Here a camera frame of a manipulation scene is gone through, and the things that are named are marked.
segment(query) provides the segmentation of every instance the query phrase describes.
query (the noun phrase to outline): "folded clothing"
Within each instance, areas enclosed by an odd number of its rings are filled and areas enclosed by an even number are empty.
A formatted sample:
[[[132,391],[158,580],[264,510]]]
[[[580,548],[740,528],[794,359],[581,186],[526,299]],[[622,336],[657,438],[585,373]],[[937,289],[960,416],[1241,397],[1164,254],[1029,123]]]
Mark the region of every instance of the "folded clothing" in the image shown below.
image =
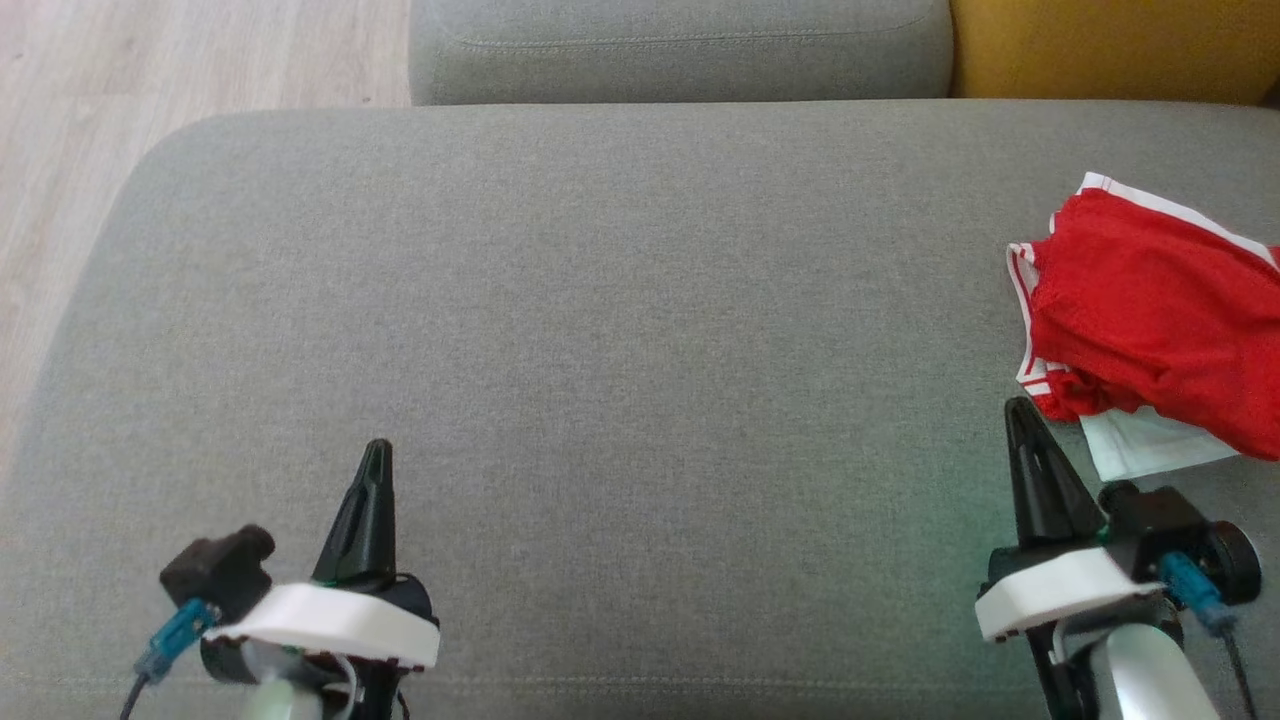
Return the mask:
[[[1151,406],[1280,459],[1280,251],[1089,173],[1048,238],[1009,246],[1009,272],[1027,322],[1018,380],[1046,416]]]

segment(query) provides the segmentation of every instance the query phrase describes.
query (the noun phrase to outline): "white fabric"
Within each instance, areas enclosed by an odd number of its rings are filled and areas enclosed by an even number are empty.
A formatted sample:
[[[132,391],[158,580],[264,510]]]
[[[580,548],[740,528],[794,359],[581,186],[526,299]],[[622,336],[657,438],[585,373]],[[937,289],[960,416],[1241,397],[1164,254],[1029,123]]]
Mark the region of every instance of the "white fabric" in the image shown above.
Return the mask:
[[[1098,173],[1085,173],[1079,195],[1085,188],[1098,188],[1135,205],[1172,215],[1180,220],[1203,228],[1228,242],[1242,247],[1267,263],[1275,265],[1275,259],[1267,249],[1247,237],[1229,232],[1222,225],[1204,215],[1176,202],[1165,200],[1149,192],[1137,190]],[[1053,218],[1050,218],[1050,232],[1053,231]],[[1036,290],[1039,273],[1033,266],[1036,250],[1033,243],[1009,246],[1009,275],[1018,290],[1018,300],[1027,323],[1027,354],[1018,369],[1018,382],[1028,395],[1050,392],[1044,382],[1048,370],[1066,368],[1059,363],[1046,363],[1037,357],[1030,346],[1030,313],[1028,297]],[[1101,415],[1080,418],[1080,427],[1089,442],[1093,465],[1102,480],[1121,480],[1139,478],[1153,473],[1164,473],[1178,468],[1212,462],[1233,455],[1239,455],[1230,446],[1217,439],[1208,430],[1161,416],[1153,407],[1140,407],[1129,414],[1123,410],[1108,410]]]

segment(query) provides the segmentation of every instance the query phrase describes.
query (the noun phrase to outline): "gray ottoman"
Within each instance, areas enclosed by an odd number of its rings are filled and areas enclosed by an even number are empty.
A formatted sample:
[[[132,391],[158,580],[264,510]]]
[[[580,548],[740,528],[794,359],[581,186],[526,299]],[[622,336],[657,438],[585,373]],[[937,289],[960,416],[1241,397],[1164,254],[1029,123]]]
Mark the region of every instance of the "gray ottoman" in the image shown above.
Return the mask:
[[[1277,154],[1280,113],[1124,102],[184,129],[123,191],[0,498],[0,717],[115,717],[193,537],[261,523],[305,578],[375,436],[443,621],[416,719],[1039,716],[972,609],[1014,538],[1002,249],[1089,169],[1274,242]],[[1280,552],[1275,466],[1167,480]],[[1277,612],[1244,619],[1265,716]],[[137,716],[242,698],[187,657]]]
[[[416,105],[937,97],[947,0],[413,0]]]

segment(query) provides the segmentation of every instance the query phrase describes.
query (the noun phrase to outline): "gray cushion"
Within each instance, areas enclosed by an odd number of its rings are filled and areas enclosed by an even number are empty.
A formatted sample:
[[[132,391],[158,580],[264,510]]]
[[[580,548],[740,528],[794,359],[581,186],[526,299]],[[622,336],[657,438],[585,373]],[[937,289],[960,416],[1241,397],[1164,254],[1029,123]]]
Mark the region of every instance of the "gray cushion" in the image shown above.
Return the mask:
[[[946,0],[413,0],[417,105],[937,97]]]
[[[0,498],[0,717],[114,716],[193,537],[259,521],[305,578],[375,436],[443,620],[415,717],[1038,716],[1027,648],[972,607],[1014,539],[1002,249],[1088,169],[1275,242],[1277,151],[1280,113],[1123,102],[179,132],[104,229]],[[1280,555],[1274,465],[1172,480]],[[1276,598],[1244,632],[1271,714]],[[138,716],[239,698],[188,657]]]

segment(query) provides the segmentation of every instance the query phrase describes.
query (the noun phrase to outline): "black cable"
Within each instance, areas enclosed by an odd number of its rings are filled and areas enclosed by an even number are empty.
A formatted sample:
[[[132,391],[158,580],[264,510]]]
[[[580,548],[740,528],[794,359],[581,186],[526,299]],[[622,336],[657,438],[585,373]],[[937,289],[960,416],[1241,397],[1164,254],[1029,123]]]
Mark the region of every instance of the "black cable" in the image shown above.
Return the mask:
[[[1235,635],[1231,634],[1231,630],[1222,633],[1222,642],[1226,643],[1226,653],[1231,656],[1231,670],[1235,670],[1235,682],[1240,684],[1240,694],[1244,696],[1244,714],[1249,720],[1258,720],[1258,707],[1253,705],[1249,678],[1244,674],[1244,661],[1240,660],[1240,647],[1235,644]]]
[[[145,687],[147,687],[147,676],[138,675],[138,679],[133,680],[129,697],[124,698],[124,710],[120,711],[120,720],[129,720],[129,715],[133,715],[133,706],[138,703],[138,697],[142,696],[142,688]]]

